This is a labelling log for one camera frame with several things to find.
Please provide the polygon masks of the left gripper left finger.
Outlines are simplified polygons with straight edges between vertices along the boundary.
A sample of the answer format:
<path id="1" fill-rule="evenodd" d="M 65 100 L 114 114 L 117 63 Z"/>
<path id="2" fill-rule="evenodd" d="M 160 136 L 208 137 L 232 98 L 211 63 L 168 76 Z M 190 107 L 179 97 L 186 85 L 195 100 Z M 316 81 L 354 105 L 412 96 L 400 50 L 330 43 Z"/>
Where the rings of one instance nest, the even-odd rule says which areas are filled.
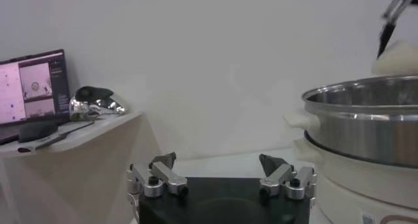
<path id="1" fill-rule="evenodd" d="M 189 193 L 187 178 L 172 170 L 175 160 L 176 153 L 171 152 L 154 157 L 148 165 L 130 164 L 127 168 L 127 193 L 134 197 L 159 198 L 166 187 L 169 194 L 186 197 Z"/>

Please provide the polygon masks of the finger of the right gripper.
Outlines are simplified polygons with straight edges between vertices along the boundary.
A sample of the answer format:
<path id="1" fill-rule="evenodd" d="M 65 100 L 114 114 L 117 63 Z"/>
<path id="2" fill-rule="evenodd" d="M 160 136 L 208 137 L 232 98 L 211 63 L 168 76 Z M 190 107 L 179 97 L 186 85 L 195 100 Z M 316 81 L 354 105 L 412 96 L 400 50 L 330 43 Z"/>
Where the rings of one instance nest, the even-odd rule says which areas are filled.
<path id="1" fill-rule="evenodd" d="M 388 7 L 381 15 L 382 19 L 385 20 L 385 23 L 383 24 L 383 28 L 379 36 L 377 58 L 379 58 L 385 51 L 396 28 L 396 23 L 400 15 L 412 5 L 417 6 L 417 0 L 391 0 Z"/>

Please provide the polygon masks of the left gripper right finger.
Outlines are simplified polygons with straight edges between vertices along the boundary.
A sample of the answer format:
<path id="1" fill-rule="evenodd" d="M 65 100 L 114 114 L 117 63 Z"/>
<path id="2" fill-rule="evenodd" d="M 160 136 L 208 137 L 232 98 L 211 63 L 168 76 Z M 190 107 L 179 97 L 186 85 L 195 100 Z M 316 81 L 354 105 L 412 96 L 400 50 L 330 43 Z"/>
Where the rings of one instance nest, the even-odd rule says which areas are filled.
<path id="1" fill-rule="evenodd" d="M 299 170 L 282 158 L 260 154 L 259 161 L 265 177 L 259 180 L 259 194 L 262 200 L 278 196 L 280 191 L 291 200 L 316 199 L 317 173 L 313 167 Z"/>

